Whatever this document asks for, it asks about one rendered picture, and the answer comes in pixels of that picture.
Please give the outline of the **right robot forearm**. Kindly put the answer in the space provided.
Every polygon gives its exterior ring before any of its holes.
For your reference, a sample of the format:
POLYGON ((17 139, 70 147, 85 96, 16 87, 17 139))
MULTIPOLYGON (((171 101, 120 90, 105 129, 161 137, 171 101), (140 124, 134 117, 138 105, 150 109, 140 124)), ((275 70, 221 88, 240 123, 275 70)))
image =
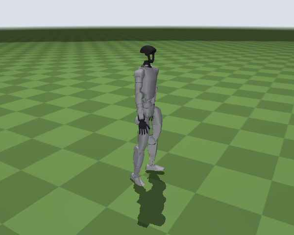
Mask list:
POLYGON ((141 93, 136 93, 135 103, 137 106, 137 113, 139 116, 139 120, 144 119, 143 101, 142 101, 142 94, 141 93))

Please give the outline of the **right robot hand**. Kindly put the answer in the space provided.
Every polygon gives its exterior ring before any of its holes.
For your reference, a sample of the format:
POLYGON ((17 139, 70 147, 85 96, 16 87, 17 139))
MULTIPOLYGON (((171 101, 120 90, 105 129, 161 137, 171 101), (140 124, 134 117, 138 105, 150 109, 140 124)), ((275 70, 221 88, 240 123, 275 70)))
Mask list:
POLYGON ((145 120, 145 115, 144 115, 144 119, 141 119, 141 120, 139 120, 139 116, 138 116, 138 121, 140 122, 139 123, 139 134, 141 133, 141 131, 143 134, 143 130, 144 130, 144 135, 145 135, 146 133, 148 133, 147 127, 148 127, 148 129, 150 129, 150 127, 147 125, 147 123, 144 120, 145 120), (146 130, 146 133, 145 133, 145 130, 146 130))

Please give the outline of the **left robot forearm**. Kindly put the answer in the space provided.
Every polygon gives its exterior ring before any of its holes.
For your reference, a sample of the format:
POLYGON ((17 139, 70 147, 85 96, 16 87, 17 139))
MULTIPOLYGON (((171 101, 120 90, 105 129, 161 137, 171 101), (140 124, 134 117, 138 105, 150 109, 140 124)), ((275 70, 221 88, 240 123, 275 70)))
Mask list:
POLYGON ((152 101, 151 101, 151 103, 152 103, 152 104, 154 104, 154 103, 155 103, 155 97, 156 97, 156 93, 155 93, 155 96, 154 96, 154 98, 152 98, 152 101))

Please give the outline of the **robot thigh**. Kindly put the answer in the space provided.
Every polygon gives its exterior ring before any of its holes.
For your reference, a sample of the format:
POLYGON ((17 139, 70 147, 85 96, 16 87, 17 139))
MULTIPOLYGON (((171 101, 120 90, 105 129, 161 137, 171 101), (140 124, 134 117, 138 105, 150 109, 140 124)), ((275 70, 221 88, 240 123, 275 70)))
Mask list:
MULTIPOLYGON (((146 113, 143 113, 143 114, 145 115, 145 120, 144 121, 149 126, 149 119, 146 117, 146 113)), ((136 118, 135 118, 135 123, 137 125, 139 125, 139 123, 140 123, 138 121, 138 116, 136 116, 136 118)), ((143 134, 142 134, 142 131, 141 131, 140 134, 139 134, 139 131, 138 131, 138 145, 136 145, 136 146, 138 146, 140 154, 141 154, 142 151, 145 151, 145 148, 146 148, 147 143, 148 143, 148 138, 149 138, 149 129, 148 129, 148 127, 147 127, 147 132, 148 133, 146 133, 146 129, 145 129, 146 134, 144 135, 144 130, 143 130, 143 134)))
POLYGON ((148 143, 151 145, 156 143, 162 129, 162 114, 161 114, 160 108, 155 106, 154 114, 152 116, 154 116, 151 121, 153 135, 149 135, 149 138, 148 138, 148 143))

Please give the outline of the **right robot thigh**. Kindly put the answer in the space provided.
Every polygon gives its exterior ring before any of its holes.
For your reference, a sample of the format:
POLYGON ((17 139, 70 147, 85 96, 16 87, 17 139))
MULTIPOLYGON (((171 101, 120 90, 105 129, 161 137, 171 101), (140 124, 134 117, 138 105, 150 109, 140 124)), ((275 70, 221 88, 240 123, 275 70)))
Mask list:
MULTIPOLYGON (((146 117, 146 113, 143 113, 143 114, 145 115, 145 120, 144 121, 149 126, 149 119, 146 117)), ((139 125, 139 123, 140 123, 138 121, 138 116, 136 116, 136 118, 135 118, 135 123, 137 125, 139 125)), ((146 134, 144 135, 144 130, 143 130, 143 134, 142 134, 142 131, 141 131, 140 134, 139 134, 139 131, 138 131, 138 145, 136 145, 136 146, 138 146, 140 154, 141 154, 142 151, 145 151, 145 148, 146 148, 147 143, 148 143, 148 138, 149 138, 149 129, 148 129, 148 127, 147 127, 147 132, 148 133, 146 133, 146 129, 145 129, 146 134)))

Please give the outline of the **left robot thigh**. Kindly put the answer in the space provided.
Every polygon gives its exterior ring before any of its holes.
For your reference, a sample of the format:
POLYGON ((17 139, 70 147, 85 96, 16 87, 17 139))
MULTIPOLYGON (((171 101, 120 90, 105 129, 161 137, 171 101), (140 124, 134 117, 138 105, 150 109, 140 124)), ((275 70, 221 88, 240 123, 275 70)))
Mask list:
POLYGON ((155 106, 154 114, 152 116, 154 116, 151 121, 153 135, 149 135, 149 138, 148 138, 148 143, 151 145, 156 143, 162 129, 162 114, 161 114, 160 108, 155 106))

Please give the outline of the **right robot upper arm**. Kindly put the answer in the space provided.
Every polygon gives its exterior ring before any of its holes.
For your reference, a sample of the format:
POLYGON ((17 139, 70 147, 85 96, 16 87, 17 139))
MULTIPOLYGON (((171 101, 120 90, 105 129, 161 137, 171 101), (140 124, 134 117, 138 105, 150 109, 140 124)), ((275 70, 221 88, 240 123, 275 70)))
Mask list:
POLYGON ((145 76, 145 70, 139 69, 134 72, 135 77, 135 95, 136 93, 142 94, 142 99, 145 97, 145 94, 141 91, 143 86, 143 78, 145 76))

